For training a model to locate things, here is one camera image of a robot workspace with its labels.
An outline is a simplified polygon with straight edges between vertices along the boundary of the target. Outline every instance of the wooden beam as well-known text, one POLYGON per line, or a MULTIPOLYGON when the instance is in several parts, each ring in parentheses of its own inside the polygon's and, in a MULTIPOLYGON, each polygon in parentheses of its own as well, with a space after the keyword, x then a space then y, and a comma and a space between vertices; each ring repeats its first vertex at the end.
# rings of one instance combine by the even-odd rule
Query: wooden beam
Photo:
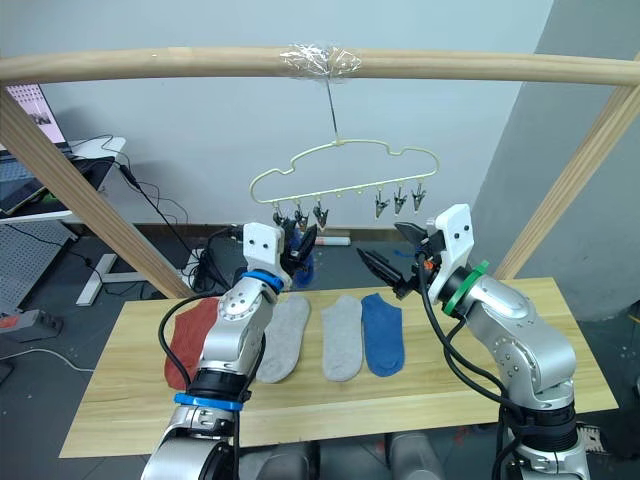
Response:
POLYGON ((640 113, 640 86, 618 87, 496 270, 516 276, 640 113))
MULTIPOLYGON (((296 68, 304 62, 287 62, 283 56, 296 52, 295 48, 168 47, 23 55, 0 59, 0 82, 304 76, 304 68, 296 68)), ((321 57, 315 60, 327 62, 321 57)), ((562 55, 345 48, 334 49, 328 64, 334 75, 347 71, 340 76, 352 78, 640 84, 636 62, 562 55)))
POLYGON ((0 143, 165 296, 192 295, 171 264, 96 192, 1 85, 0 143))

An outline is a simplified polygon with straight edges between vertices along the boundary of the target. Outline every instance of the blue ring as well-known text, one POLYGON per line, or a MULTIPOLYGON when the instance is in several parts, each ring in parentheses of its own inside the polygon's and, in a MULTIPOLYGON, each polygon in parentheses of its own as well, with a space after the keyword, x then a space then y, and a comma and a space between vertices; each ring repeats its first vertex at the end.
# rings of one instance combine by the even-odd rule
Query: blue ring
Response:
POLYGON ((262 280, 263 282, 268 283, 278 294, 284 288, 284 282, 280 278, 267 272, 251 270, 250 272, 243 273, 242 276, 262 280))
POLYGON ((211 407, 227 410, 230 412, 240 412, 244 406, 240 402, 229 402, 227 400, 214 400, 213 398, 202 398, 187 395, 186 393, 176 393, 173 401, 181 405, 195 405, 196 407, 211 407))

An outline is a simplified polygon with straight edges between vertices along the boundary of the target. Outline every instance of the sock hanger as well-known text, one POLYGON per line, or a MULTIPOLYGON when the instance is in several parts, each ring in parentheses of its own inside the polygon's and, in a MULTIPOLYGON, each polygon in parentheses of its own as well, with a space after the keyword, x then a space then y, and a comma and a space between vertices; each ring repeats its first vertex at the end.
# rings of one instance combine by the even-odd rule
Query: sock hanger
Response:
POLYGON ((377 191, 377 195, 376 195, 376 219, 380 216, 380 214, 382 213, 382 211, 387 207, 387 205, 389 204, 389 201, 383 202, 381 195, 382 195, 382 189, 385 185, 388 184, 397 184, 398 185, 398 194, 394 195, 394 200, 395 200, 395 214, 398 215, 400 213, 400 210, 402 209, 402 206, 404 205, 405 201, 406 201, 406 195, 402 196, 402 185, 404 182, 407 181, 411 181, 411 180, 416 180, 418 182, 418 189, 416 192, 414 192, 413 190, 411 191, 412 196, 413 196, 413 204, 414 204, 414 212, 417 213, 418 209, 420 207, 420 204, 422 203, 422 200, 426 194, 426 192, 422 189, 422 183, 424 182, 424 180, 427 177, 430 177, 432 175, 435 175, 436 173, 438 173, 438 170, 440 169, 440 158, 433 153, 431 150, 427 150, 426 148, 422 148, 422 147, 415 147, 415 146, 408 146, 408 147, 402 147, 400 150, 394 151, 391 148, 391 145, 387 142, 383 142, 382 140, 369 140, 369 139, 362 139, 362 138, 348 138, 348 139, 341 139, 340 135, 338 134, 338 126, 337 126, 337 122, 336 122, 336 115, 335 115, 335 110, 333 107, 333 98, 331 96, 331 87, 329 84, 329 77, 325 77, 325 81, 326 81, 326 87, 327 87, 327 95, 329 97, 329 105, 331 107, 331 119, 333 122, 333 130, 335 133, 335 140, 331 143, 327 143, 325 145, 320 145, 317 147, 313 147, 310 148, 308 150, 305 150, 297 155, 295 155, 294 157, 291 158, 290 160, 290 168, 288 170, 280 170, 279 168, 272 168, 270 170, 267 170, 263 173, 261 173, 260 175, 258 175, 257 177, 255 177, 251 183, 249 184, 249 194, 251 195, 251 198, 253 199, 254 202, 259 203, 259 204, 271 204, 276 212, 276 214, 278 214, 279 216, 281 216, 280 213, 280 203, 282 202, 287 202, 287 201, 291 201, 294 203, 294 205, 296 206, 296 211, 299 212, 297 214, 297 216, 302 217, 302 211, 301 211, 301 207, 300 207, 300 203, 302 199, 305 198, 313 198, 316 200, 316 206, 313 208, 313 213, 314 216, 316 217, 317 221, 318 221, 318 226, 320 227, 320 229, 324 229, 326 222, 327 222, 327 215, 328 215, 328 210, 322 210, 322 205, 320 203, 321 197, 323 195, 330 195, 330 194, 335 194, 338 198, 342 197, 342 194, 345 192, 349 192, 349 191, 355 191, 358 194, 362 194, 363 191, 367 188, 376 188, 377 191), (321 150, 328 150, 331 148, 339 148, 342 147, 343 145, 347 145, 347 144, 373 144, 373 145, 381 145, 382 147, 384 147, 385 152, 387 155, 391 156, 391 157, 400 157, 402 156, 405 152, 408 151, 413 151, 413 152, 419 152, 419 153, 423 153, 428 155, 429 157, 431 157, 433 163, 435 164, 434 168, 426 173, 420 173, 417 175, 411 175, 411 176, 407 176, 407 177, 400 177, 400 178, 391 178, 391 179, 387 179, 387 180, 380 180, 377 182, 371 182, 371 183, 362 183, 362 184, 358 184, 358 185, 350 185, 348 187, 339 187, 339 188, 332 188, 332 189, 328 189, 328 190, 321 190, 321 191, 317 191, 317 192, 310 192, 310 193, 303 193, 303 194, 299 194, 299 195, 290 195, 290 196, 286 196, 286 197, 278 197, 278 198, 269 198, 266 200, 261 200, 259 198, 256 197, 255 195, 255 187, 258 184, 258 182, 260 182, 261 180, 263 180, 264 178, 273 175, 273 174, 280 174, 280 175, 290 175, 293 172, 296 171, 296 163, 305 157, 311 156, 313 153, 319 152, 321 150))

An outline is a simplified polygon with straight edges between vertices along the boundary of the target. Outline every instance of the gray sock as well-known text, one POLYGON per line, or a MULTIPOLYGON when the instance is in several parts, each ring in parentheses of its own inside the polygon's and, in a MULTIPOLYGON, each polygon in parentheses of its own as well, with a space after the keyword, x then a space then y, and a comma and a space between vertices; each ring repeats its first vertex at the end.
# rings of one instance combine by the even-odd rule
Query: gray sock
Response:
POLYGON ((362 366, 362 305, 349 295, 341 296, 322 311, 322 370, 327 379, 344 382, 362 366))
POLYGON ((267 347, 256 374, 259 381, 279 382, 296 367, 309 310, 309 301, 302 295, 290 295, 275 306, 273 318, 264 332, 267 347))

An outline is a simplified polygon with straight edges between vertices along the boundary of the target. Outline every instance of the pegboard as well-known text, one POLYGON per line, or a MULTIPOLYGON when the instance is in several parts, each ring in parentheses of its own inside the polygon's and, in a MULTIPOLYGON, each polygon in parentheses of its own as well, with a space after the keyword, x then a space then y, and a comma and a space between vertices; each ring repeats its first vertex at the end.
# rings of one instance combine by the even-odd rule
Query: pegboard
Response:
MULTIPOLYGON (((17 223, 15 228, 48 242, 64 243, 75 239, 57 220, 17 223)), ((0 313, 16 313, 45 269, 60 251, 24 235, 7 225, 0 225, 0 313)))

